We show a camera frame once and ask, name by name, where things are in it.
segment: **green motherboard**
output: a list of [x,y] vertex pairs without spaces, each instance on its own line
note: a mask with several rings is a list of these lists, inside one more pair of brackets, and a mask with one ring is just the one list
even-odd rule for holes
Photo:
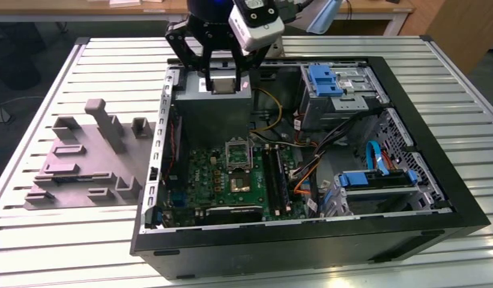
[[[261,221],[289,220],[304,218],[303,202],[300,197],[292,197],[287,189],[287,195],[291,196],[289,208],[283,213],[272,212],[265,187],[265,170],[261,153],[264,148],[252,148],[245,150],[249,153],[251,169],[228,171],[225,149],[193,149],[189,151],[188,166],[188,186],[185,193],[172,195],[174,206],[172,210],[174,225],[179,227],[193,226],[195,213],[208,207],[225,206],[256,206],[261,207]],[[244,150],[235,148],[228,151],[228,161],[243,161]],[[283,164],[281,177],[295,168],[293,156],[289,148],[277,150],[279,159]]]

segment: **white desk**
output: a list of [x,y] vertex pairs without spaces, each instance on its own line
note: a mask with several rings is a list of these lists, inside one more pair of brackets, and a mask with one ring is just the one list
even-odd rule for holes
[[126,122],[153,120],[170,49],[161,38],[76,45],[0,178],[0,287],[458,287],[493,284],[493,108],[432,43],[418,37],[284,37],[285,56],[384,57],[491,225],[402,262],[168,283],[128,254],[134,206],[26,211],[56,115],[80,124],[88,98]]

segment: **blue latch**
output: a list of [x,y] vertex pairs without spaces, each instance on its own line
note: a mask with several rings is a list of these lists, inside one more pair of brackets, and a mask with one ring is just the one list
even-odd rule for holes
[[336,86],[336,75],[327,65],[308,65],[308,78],[319,97],[340,97],[343,89]]
[[347,172],[343,174],[347,178],[349,185],[367,185],[367,177],[363,172]]
[[408,179],[410,179],[410,181],[411,181],[411,184],[412,184],[412,185],[415,185],[415,184],[416,184],[416,182],[418,182],[418,177],[416,177],[416,173],[415,173],[415,171],[408,170],[408,171],[406,172],[406,174],[407,174],[407,177],[408,177]]
[[344,175],[339,175],[339,182],[341,187],[345,187],[349,184]]

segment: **floor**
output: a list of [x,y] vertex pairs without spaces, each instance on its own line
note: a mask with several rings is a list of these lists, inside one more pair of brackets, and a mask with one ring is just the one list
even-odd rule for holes
[[[101,23],[69,23],[68,33],[61,34],[53,23],[37,23],[46,50],[33,55],[33,62],[41,74],[40,83],[25,91],[12,91],[0,81],[0,103],[17,98],[26,99],[4,105],[5,110],[13,116],[12,122],[0,124],[0,173],[14,151],[28,124],[33,118],[41,99],[49,89],[57,71],[66,58],[77,37],[157,37],[161,36],[165,24],[158,22],[101,22]],[[474,86],[493,105],[493,53],[487,53],[475,70],[467,75]]]

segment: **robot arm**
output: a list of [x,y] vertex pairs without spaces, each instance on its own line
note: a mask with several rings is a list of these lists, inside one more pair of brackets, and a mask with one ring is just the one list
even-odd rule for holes
[[[275,0],[187,0],[187,7],[188,18],[166,27],[166,42],[181,64],[200,73],[207,91],[213,92],[219,89],[209,77],[211,54],[228,50],[235,61],[233,90],[239,91],[241,74],[259,67],[283,32]],[[188,32],[201,44],[200,56],[187,45]]]

